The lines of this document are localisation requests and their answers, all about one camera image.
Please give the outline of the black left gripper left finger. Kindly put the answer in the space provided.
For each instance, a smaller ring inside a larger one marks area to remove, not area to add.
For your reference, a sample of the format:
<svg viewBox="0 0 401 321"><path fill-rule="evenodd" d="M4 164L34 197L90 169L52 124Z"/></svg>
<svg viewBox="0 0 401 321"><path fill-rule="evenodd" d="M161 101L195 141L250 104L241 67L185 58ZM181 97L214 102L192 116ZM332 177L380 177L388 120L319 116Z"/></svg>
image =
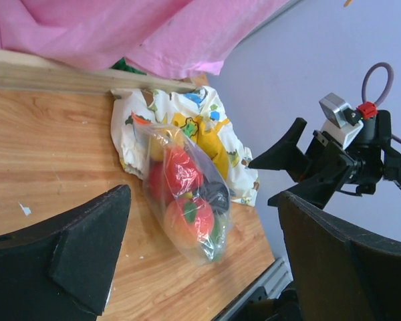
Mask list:
<svg viewBox="0 0 401 321"><path fill-rule="evenodd" d="M104 313L131 205L118 185L0 235L0 320L96 320Z"/></svg>

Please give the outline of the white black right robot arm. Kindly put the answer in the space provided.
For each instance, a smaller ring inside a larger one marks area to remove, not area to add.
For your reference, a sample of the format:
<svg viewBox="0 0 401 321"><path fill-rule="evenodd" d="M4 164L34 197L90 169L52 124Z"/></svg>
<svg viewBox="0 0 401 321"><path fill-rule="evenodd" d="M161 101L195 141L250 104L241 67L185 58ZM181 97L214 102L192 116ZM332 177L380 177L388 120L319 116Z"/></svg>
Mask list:
<svg viewBox="0 0 401 321"><path fill-rule="evenodd" d="M328 130L316 130L307 150L297 143L307 122L296 118L283 137L249 163L251 169L286 171L295 185L289 192L323 209L344 184L356 186L357 197L373 195L377 183L392 181L401 190L401 153L392 148L387 110L364 121L364 127L343 148Z"/></svg>

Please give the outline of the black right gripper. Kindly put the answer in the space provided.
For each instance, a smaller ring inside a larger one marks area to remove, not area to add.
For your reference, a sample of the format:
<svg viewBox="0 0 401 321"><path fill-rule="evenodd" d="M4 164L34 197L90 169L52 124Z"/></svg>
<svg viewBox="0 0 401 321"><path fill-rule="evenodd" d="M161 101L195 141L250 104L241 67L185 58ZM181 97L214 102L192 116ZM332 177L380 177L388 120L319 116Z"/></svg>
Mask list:
<svg viewBox="0 0 401 321"><path fill-rule="evenodd" d="M303 118L296 118L289 130L267 151L254 158L250 169L302 171L297 184L288 188L299 198L320 209L328 204L356 167L356 162L326 132L313 132L305 154L297 143L306 127Z"/></svg>

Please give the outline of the clear zip top bag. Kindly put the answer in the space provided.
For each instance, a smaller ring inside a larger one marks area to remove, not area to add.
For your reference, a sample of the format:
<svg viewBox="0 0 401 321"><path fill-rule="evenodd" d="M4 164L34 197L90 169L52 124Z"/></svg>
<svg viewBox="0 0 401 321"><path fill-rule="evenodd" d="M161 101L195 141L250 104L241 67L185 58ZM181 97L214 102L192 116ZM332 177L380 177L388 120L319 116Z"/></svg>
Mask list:
<svg viewBox="0 0 401 321"><path fill-rule="evenodd" d="M219 261L231 228L231 196L212 160L169 124L134 123L146 149L143 191L164 233L197 265Z"/></svg>

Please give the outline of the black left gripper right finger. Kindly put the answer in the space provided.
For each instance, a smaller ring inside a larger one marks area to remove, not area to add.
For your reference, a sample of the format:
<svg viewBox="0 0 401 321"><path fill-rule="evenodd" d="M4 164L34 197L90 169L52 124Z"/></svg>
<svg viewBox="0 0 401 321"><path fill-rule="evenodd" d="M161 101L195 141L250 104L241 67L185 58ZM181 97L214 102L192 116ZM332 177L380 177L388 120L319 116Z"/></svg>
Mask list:
<svg viewBox="0 0 401 321"><path fill-rule="evenodd" d="M282 192L279 222L304 320L401 320L401 242Z"/></svg>

